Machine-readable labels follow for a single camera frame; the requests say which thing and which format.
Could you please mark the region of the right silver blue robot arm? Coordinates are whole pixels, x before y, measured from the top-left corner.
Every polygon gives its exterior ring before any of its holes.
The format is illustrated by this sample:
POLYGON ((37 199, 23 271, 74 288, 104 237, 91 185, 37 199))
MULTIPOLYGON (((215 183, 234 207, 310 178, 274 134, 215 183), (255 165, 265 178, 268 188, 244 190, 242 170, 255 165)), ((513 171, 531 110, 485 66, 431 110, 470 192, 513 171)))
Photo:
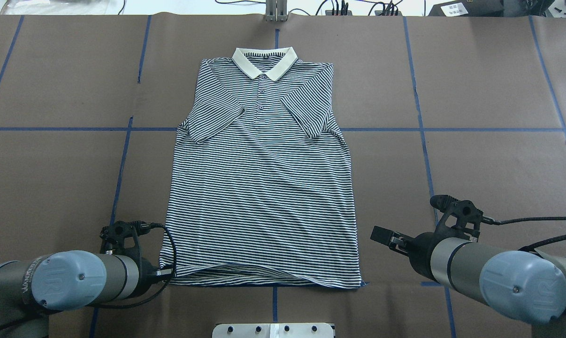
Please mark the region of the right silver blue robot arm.
POLYGON ((370 238, 405 255, 421 276, 505 317, 537 326, 566 317, 566 257, 433 232, 412 238, 378 226, 370 238))

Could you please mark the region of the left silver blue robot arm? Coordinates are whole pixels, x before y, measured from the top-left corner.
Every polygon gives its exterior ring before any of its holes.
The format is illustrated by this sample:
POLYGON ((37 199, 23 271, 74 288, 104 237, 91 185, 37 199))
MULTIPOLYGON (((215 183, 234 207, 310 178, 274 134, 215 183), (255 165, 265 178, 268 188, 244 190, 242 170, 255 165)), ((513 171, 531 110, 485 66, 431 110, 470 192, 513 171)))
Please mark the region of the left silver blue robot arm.
POLYGON ((51 315, 109 308, 169 280, 173 271, 146 259, 81 250, 0 263, 0 338, 47 338, 51 315))

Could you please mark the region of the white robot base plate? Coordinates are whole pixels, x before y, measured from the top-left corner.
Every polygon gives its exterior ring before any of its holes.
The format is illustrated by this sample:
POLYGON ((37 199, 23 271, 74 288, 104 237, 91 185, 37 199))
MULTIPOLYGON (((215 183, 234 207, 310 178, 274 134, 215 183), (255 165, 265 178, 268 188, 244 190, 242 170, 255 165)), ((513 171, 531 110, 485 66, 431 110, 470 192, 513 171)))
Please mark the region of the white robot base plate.
POLYGON ((330 323, 221 323, 213 338, 335 338, 330 323))

